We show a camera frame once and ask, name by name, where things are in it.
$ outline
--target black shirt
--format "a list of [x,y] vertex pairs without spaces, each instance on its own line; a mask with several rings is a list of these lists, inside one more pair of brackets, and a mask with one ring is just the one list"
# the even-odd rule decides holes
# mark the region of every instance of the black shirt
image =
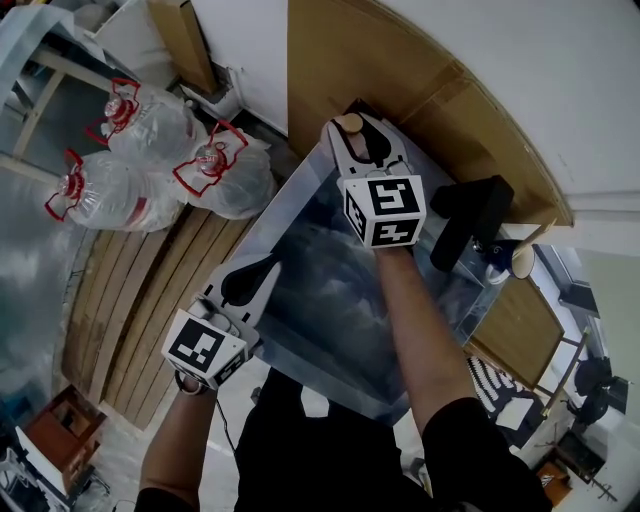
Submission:
[[[240,484],[235,510],[239,512],[547,512],[552,508],[540,480],[509,452],[506,441],[474,398],[443,407],[424,430],[422,442],[433,499],[402,475],[393,431],[383,426],[372,431],[358,428],[362,436],[357,437],[363,439],[353,443],[344,440],[343,433],[350,427],[341,420],[332,421],[333,431],[327,430],[326,423],[313,421],[287,431],[275,420],[271,426],[260,425],[259,432],[251,432],[251,421],[255,419],[247,420],[237,451]],[[475,509],[461,507],[462,503]],[[189,505],[166,491],[140,492],[136,511],[161,509],[192,512]]]

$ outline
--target cable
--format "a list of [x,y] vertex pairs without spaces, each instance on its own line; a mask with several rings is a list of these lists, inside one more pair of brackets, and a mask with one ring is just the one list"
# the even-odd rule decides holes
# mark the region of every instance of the cable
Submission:
[[218,406],[218,410],[220,411],[220,416],[222,417],[222,424],[224,425],[224,433],[227,436],[227,441],[229,442],[229,446],[231,447],[231,451],[233,452],[233,458],[236,458],[236,447],[233,446],[233,442],[231,441],[231,436],[229,436],[229,425],[227,423],[227,418],[222,412],[222,406],[220,405],[220,400],[216,398],[216,405]]
[[116,501],[116,504],[113,506],[113,509],[111,510],[111,512],[116,512],[116,509],[118,508],[118,505],[120,505],[120,503],[131,503],[134,507],[136,506],[136,502],[135,501],[118,500],[118,501]]

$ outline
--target table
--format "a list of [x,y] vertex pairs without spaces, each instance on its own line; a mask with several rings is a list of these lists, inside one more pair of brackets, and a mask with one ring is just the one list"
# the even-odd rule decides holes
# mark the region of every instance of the table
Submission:
[[[438,187],[453,183],[417,146],[399,136],[414,171],[423,178],[427,200]],[[316,146],[234,256],[273,251],[283,263],[258,324],[264,344],[257,357],[327,398],[392,425],[409,403],[374,255],[362,247],[342,214],[337,176],[330,152]],[[464,345],[501,286],[486,282],[487,264],[471,244],[452,273],[431,265],[429,255],[445,224],[429,209],[413,252],[425,285]]]

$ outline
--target wooden plank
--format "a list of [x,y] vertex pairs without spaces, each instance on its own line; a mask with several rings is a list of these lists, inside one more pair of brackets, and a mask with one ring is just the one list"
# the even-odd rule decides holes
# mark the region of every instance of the wooden plank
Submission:
[[[209,278],[211,272],[213,272],[213,270],[220,263],[226,261],[227,258],[229,258],[233,254],[235,247],[244,237],[251,225],[252,222],[246,220],[229,221],[227,223],[227,225],[222,230],[222,233],[220,233],[218,239],[207,252],[207,255],[198,267],[198,270],[191,278],[188,286],[182,293],[176,309],[186,309],[191,305],[193,296],[197,292],[202,291],[203,284]],[[156,368],[157,373],[153,377],[153,382],[150,385],[149,391],[145,396],[144,402],[142,403],[140,411],[138,412],[134,421],[134,425],[140,429],[145,429],[153,418],[158,405],[160,405],[162,397],[166,393],[167,388],[169,387],[173,379],[173,367],[164,360],[164,357],[162,357],[160,350],[162,349],[162,344],[164,343],[169,328],[171,327],[174,314],[175,311],[167,320],[158,339],[158,344],[154,350],[154,353],[147,362],[147,365],[153,365],[151,366],[151,369]]]
[[95,280],[93,282],[93,285],[91,286],[91,291],[85,304],[82,320],[78,329],[78,350],[75,351],[75,357],[73,361],[73,366],[78,369],[78,380],[75,382],[71,381],[78,390],[80,390],[82,387],[82,371],[84,368],[85,355],[89,343],[89,334],[91,333],[91,329],[93,327],[93,320],[98,311],[98,307],[100,306],[100,301],[102,300],[104,289],[109,282],[109,277],[111,277],[113,267],[115,267],[116,262],[118,261],[118,256],[120,256],[120,251],[122,250],[122,247],[124,246],[126,240],[127,233],[124,233],[122,231],[116,231],[111,236],[109,245],[104,257],[102,258],[100,267],[96,272]]
[[110,373],[109,370],[115,362],[120,343],[124,341],[122,334],[126,332],[127,324],[134,314],[134,305],[139,302],[140,294],[144,293],[146,289],[145,283],[148,286],[152,278],[149,272],[161,254],[161,249],[170,231],[171,228],[167,228],[149,233],[131,266],[120,296],[113,308],[113,313],[107,324],[98,352],[95,371],[91,380],[91,389],[89,390],[89,399],[93,403],[100,403],[103,398],[105,384]]
[[131,266],[140,251],[140,247],[146,238],[146,233],[129,233],[127,239],[118,255],[113,271],[105,286],[100,305],[96,311],[91,331],[89,332],[89,342],[82,365],[82,376],[80,378],[80,391],[89,394],[91,380],[98,359],[100,346],[111,319],[111,314],[120,296],[120,291],[124,286]]
[[80,64],[76,64],[69,59],[65,59],[64,57],[47,50],[45,47],[40,47],[33,52],[31,57],[29,57],[29,60],[37,62],[42,66],[62,71],[66,75],[72,76],[78,80],[88,83],[89,85],[93,85],[107,93],[113,92],[111,80],[108,78],[105,78],[102,75],[81,66]]
[[177,226],[178,231],[175,239],[171,242],[166,256],[153,276],[140,307],[136,311],[107,385],[105,400],[121,414],[124,414],[129,404],[131,393],[133,393],[133,388],[139,376],[128,370],[130,367],[136,368],[143,365],[148,357],[148,349],[144,346],[139,346],[140,339],[171,276],[207,219],[209,212],[195,209],[185,212],[185,215],[187,218],[184,224]]
[[145,346],[150,354],[142,367],[129,368],[138,375],[138,379],[131,395],[131,400],[125,410],[125,418],[131,423],[136,419],[138,411],[144,402],[145,397],[153,382],[153,377],[160,368],[162,356],[159,354],[162,347],[161,333],[165,326],[171,323],[175,308],[182,296],[185,288],[189,284],[194,273],[207,255],[209,248],[214,244],[220,232],[226,224],[226,220],[215,214],[209,215],[202,229],[198,232],[195,240],[189,246],[184,258],[178,265],[175,274],[171,277],[169,284],[158,301],[153,316],[149,321],[140,341],[141,346]]
[[51,101],[51,98],[53,98],[53,95],[58,89],[58,86],[62,82],[63,78],[64,73],[62,71],[56,71],[47,82],[47,85],[44,86],[44,89],[42,90],[42,93],[40,93],[35,106],[31,109],[31,112],[29,112],[27,121],[22,126],[20,136],[18,137],[15,146],[13,147],[13,156],[15,156],[16,158],[22,159],[24,157],[24,153],[26,152],[29,141],[33,136],[36,125],[42,117],[44,109],[47,108],[47,105]]
[[500,368],[533,389],[563,334],[562,325],[531,278],[510,279],[471,341]]
[[454,180],[502,175],[515,191],[511,221],[573,224],[553,175],[509,114],[407,20],[370,0],[290,0],[288,27],[289,142],[300,156],[361,98]]
[[82,281],[78,288],[76,300],[73,304],[73,310],[69,318],[67,339],[62,353],[62,373],[70,382],[78,382],[80,378],[82,368],[76,366],[76,362],[79,359],[76,357],[76,354],[77,351],[80,350],[80,324],[82,323],[85,307],[89,300],[91,290],[93,289],[98,268],[107,252],[107,247],[109,246],[112,236],[113,231],[101,231],[96,237],[87,260],[87,265],[82,274]]
[[580,346],[580,342],[578,341],[573,341],[573,340],[569,340],[567,338],[562,338],[561,340],[563,343],[566,343],[567,345],[573,345],[574,347],[579,347]]
[[550,397],[551,397],[551,396],[553,396],[553,393],[552,393],[551,391],[549,391],[549,390],[548,390],[547,388],[545,388],[545,387],[542,387],[540,384],[538,384],[538,385],[536,386],[536,389],[537,389],[538,391],[540,391],[540,393],[543,393],[543,394],[545,394],[545,395],[547,395],[547,396],[550,396]]
[[36,167],[30,163],[18,160],[17,158],[7,155],[0,151],[0,167],[7,171],[15,172],[29,179],[40,181],[51,187],[57,187],[60,182],[60,176],[49,172],[40,167]]
[[578,361],[580,359],[580,353],[582,352],[582,350],[587,344],[587,339],[589,339],[589,334],[590,334],[589,329],[585,329],[584,332],[582,333],[582,339],[578,344],[578,348],[576,348],[575,354],[573,354],[573,357],[571,358],[571,362],[569,362],[569,366],[567,366],[567,369],[565,370],[564,375],[562,375],[562,378],[558,383],[558,387],[554,391],[553,395],[551,395],[551,398],[547,402],[547,405],[542,410],[542,414],[544,416],[547,416],[549,414],[549,411],[553,407],[553,404],[555,404],[558,398],[560,398],[560,395],[562,395],[564,391],[564,387],[567,384],[569,377],[571,376],[571,372],[575,368],[576,364],[578,364]]

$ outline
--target black and white marker cube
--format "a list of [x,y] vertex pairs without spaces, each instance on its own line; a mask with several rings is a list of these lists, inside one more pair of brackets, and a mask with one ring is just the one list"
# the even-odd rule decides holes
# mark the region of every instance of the black and white marker cube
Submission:
[[344,214],[367,248],[415,244],[427,216],[422,179],[345,179]]
[[162,355],[176,370],[212,389],[249,357],[246,342],[183,310],[176,313]]

